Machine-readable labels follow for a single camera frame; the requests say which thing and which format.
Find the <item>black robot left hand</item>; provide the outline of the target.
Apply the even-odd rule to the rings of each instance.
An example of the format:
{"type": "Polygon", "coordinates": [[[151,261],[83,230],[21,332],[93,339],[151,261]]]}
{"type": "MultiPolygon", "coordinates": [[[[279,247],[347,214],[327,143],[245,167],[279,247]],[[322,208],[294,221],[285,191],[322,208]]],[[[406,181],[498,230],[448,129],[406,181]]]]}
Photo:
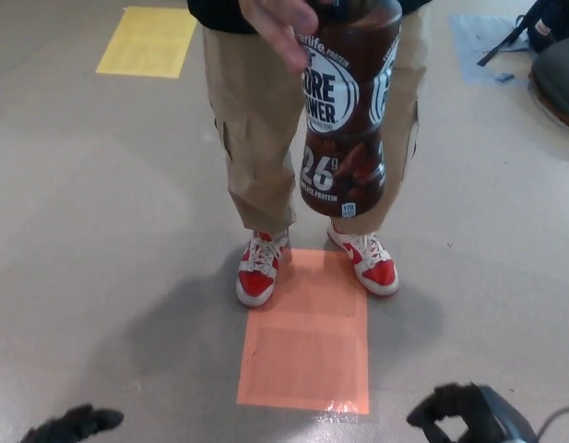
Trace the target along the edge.
{"type": "Polygon", "coordinates": [[[95,409],[91,404],[71,408],[31,428],[20,443],[77,443],[117,428],[124,414],[113,409],[95,409]]]}

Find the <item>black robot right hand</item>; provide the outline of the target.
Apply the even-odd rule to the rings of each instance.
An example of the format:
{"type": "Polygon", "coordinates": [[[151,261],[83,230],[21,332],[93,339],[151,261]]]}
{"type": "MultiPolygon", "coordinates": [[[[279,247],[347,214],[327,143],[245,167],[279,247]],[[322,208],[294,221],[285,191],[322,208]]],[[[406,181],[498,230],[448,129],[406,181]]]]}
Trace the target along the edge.
{"type": "Polygon", "coordinates": [[[445,418],[460,418],[467,429],[459,442],[535,442],[529,421],[497,391],[487,385],[449,383],[438,386],[407,416],[431,443],[452,443],[439,426],[445,418]]]}

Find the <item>person bare hand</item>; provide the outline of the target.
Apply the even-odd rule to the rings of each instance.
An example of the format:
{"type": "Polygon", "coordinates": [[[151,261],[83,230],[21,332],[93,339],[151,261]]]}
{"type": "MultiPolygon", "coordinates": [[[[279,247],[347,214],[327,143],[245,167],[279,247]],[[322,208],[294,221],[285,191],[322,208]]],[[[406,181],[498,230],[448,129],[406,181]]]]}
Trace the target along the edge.
{"type": "Polygon", "coordinates": [[[296,34],[312,34],[318,28],[315,11],[303,0],[241,0],[243,17],[274,49],[290,72],[300,74],[308,56],[296,34]]]}

